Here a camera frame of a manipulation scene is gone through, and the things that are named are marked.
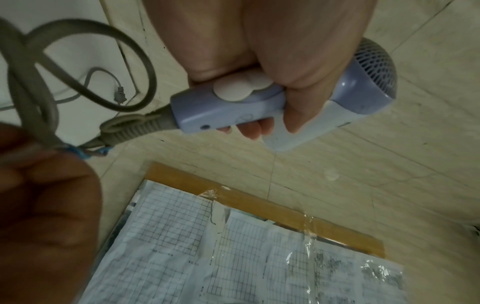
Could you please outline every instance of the tile floor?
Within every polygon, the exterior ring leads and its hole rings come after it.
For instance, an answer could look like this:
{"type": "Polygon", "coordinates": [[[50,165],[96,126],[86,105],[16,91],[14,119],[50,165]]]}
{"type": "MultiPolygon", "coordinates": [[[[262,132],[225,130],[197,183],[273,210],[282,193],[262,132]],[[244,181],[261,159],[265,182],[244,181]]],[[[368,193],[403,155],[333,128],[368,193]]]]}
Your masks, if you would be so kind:
{"type": "MultiPolygon", "coordinates": [[[[103,3],[110,22],[155,65],[158,94],[145,111],[186,88],[185,73],[143,6],[103,3]]],[[[104,194],[99,241],[156,161],[377,237],[387,257],[405,265],[411,303],[479,303],[480,243],[453,222],[480,219],[480,76],[472,72],[480,62],[473,59],[480,54],[480,35],[474,34],[479,13],[475,0],[379,0],[366,35],[397,63],[397,103],[288,153],[272,153],[238,131],[172,131],[91,160],[104,194]]],[[[144,92],[141,63],[128,50],[124,54],[144,92]]]]}

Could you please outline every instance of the power cord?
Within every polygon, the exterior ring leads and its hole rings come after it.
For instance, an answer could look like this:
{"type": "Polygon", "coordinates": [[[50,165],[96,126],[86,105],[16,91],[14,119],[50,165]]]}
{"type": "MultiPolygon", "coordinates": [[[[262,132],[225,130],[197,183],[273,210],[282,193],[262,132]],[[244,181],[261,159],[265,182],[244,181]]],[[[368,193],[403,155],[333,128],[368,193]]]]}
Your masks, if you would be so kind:
{"type": "MultiPolygon", "coordinates": [[[[122,103],[124,103],[125,101],[127,101],[127,98],[125,97],[124,88],[123,88],[122,84],[120,83],[120,80],[119,80],[113,73],[111,73],[110,71],[108,71],[108,70],[106,70],[106,69],[104,69],[104,68],[100,68],[100,67],[91,68],[91,69],[87,72],[86,77],[85,77],[85,81],[83,82],[83,86],[84,86],[84,87],[88,87],[88,86],[89,86],[90,80],[92,79],[92,75],[93,75],[95,72],[104,72],[104,73],[107,73],[107,74],[109,74],[110,76],[112,76],[113,79],[115,79],[116,84],[117,84],[117,89],[116,89],[116,91],[115,91],[114,94],[113,94],[113,100],[114,100],[115,102],[117,102],[118,104],[122,104],[122,103]]],[[[78,99],[80,96],[81,96],[81,94],[75,94],[75,95],[70,96],[70,97],[67,97],[67,98],[55,100],[55,103],[56,103],[57,105],[64,104],[64,103],[67,103],[67,102],[70,102],[70,101],[74,101],[75,99],[78,99]]],[[[0,112],[6,111],[6,110],[11,110],[11,109],[15,109],[15,106],[2,107],[2,108],[0,108],[0,112]]]]}
{"type": "MultiPolygon", "coordinates": [[[[138,111],[147,106],[155,96],[157,77],[151,61],[133,39],[109,25],[89,20],[58,20],[44,24],[24,35],[7,20],[0,18],[0,52],[8,64],[7,80],[13,106],[18,112],[22,127],[36,140],[0,155],[0,164],[28,158],[41,149],[70,149],[78,151],[79,155],[82,153],[104,154],[111,146],[121,142],[155,131],[178,128],[171,108],[167,105],[146,115],[130,114],[110,119],[100,126],[98,137],[78,147],[64,143],[56,136],[55,132],[59,125],[57,107],[59,101],[54,100],[36,69],[37,63],[74,89],[77,95],[84,96],[113,111],[138,111]],[[86,85],[80,84],[43,53],[43,50],[56,40],[76,34],[105,35],[130,47],[145,66],[148,76],[145,97],[134,105],[121,106],[109,102],[90,91],[86,85]]],[[[124,97],[123,89],[119,85],[116,98],[124,97]]]]}

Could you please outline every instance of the hand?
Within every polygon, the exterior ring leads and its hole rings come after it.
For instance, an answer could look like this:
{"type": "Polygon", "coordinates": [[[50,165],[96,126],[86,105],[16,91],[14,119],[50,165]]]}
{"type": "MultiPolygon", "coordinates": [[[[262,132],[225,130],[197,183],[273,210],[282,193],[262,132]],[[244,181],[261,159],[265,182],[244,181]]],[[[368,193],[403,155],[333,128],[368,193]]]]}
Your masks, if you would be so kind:
{"type": "MultiPolygon", "coordinates": [[[[0,155],[31,140],[0,124],[0,155]]],[[[0,303],[71,303],[96,254],[99,179],[75,155],[44,151],[0,168],[0,303]]]]}
{"type": "MultiPolygon", "coordinates": [[[[286,87],[284,122],[297,132],[330,97],[360,43],[376,0],[144,0],[150,20],[190,79],[260,64],[286,87]]],[[[238,125],[269,134],[273,119],[238,125]]]]}

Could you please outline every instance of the hair dryer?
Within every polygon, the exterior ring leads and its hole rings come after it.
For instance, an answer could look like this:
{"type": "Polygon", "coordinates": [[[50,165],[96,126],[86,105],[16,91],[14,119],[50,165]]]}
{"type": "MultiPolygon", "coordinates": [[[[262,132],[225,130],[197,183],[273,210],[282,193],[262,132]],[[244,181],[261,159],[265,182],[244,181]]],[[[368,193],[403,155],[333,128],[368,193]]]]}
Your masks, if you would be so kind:
{"type": "Polygon", "coordinates": [[[284,88],[261,69],[233,73],[175,94],[170,106],[185,133],[274,117],[273,133],[263,136],[263,141],[275,151],[286,151],[380,111],[393,102],[396,92],[397,73],[390,56],[363,38],[320,114],[296,134],[289,133],[283,122],[284,88]]]}

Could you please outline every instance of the white switch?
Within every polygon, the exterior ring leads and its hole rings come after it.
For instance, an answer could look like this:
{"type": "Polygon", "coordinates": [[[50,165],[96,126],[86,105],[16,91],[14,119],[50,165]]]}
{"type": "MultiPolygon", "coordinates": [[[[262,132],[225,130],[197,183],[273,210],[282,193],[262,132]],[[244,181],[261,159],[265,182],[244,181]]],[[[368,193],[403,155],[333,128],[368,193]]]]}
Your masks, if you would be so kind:
{"type": "Polygon", "coordinates": [[[213,84],[213,92],[225,101],[236,102],[247,98],[254,90],[268,88],[272,83],[260,68],[254,68],[218,79],[213,84]]]}

